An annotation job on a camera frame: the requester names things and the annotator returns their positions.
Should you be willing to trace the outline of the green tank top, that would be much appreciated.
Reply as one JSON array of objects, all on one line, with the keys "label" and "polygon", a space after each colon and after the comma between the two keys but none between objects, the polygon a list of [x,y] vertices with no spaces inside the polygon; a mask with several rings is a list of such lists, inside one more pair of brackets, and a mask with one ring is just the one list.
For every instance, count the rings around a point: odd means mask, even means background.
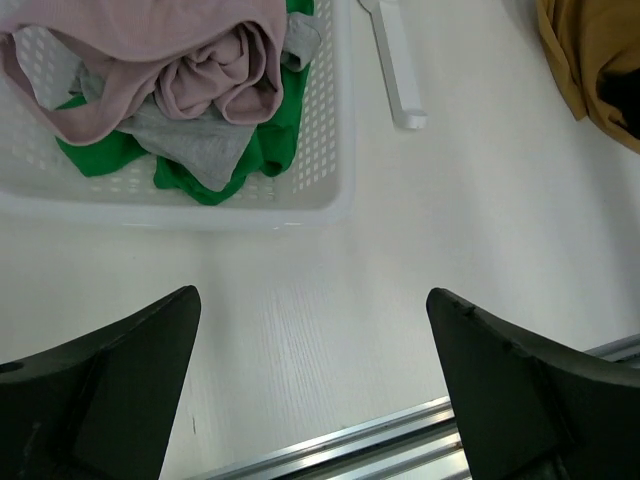
[{"label": "green tank top", "polygon": [[87,146],[63,140],[60,150],[86,177],[113,174],[146,154],[156,157],[159,189],[179,189],[204,205],[218,205],[260,172],[274,177],[296,155],[309,65],[324,26],[311,1],[286,4],[287,31],[281,55],[284,97],[274,116],[257,126],[234,126],[209,108],[194,120],[170,120],[152,98],[104,139]]}]

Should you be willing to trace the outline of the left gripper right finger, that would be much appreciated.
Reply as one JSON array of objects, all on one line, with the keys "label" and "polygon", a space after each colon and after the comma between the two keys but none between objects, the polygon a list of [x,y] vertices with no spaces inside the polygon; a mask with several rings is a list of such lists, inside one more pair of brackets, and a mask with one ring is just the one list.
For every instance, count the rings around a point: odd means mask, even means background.
[{"label": "left gripper right finger", "polygon": [[577,351],[442,288],[426,310],[473,478],[638,478],[638,338]]}]

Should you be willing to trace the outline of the grey tank top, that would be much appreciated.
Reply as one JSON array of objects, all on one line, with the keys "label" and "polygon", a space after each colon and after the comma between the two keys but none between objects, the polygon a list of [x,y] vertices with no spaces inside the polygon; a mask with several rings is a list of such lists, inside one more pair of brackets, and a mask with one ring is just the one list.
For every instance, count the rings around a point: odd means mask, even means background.
[{"label": "grey tank top", "polygon": [[65,143],[125,134],[217,192],[322,41],[310,1],[28,1],[23,26],[80,59],[83,104],[37,112]]}]

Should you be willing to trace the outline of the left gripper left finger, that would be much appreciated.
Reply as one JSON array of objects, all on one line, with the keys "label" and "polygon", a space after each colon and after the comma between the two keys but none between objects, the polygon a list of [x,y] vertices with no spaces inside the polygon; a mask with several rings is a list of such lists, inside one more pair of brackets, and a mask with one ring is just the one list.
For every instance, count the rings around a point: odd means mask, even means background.
[{"label": "left gripper left finger", "polygon": [[2,478],[158,478],[200,315],[198,290],[185,286],[2,364]]}]

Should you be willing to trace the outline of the pink mauve tank top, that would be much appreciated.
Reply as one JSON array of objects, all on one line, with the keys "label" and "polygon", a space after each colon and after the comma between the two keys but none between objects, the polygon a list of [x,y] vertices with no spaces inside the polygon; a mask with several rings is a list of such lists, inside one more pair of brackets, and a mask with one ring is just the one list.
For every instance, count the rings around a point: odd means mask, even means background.
[{"label": "pink mauve tank top", "polygon": [[[36,99],[15,34],[48,30],[104,82],[96,100],[50,111]],[[103,139],[147,97],[172,120],[209,107],[235,125],[281,105],[283,1],[24,1],[1,21],[1,72],[26,109],[75,146]]]}]

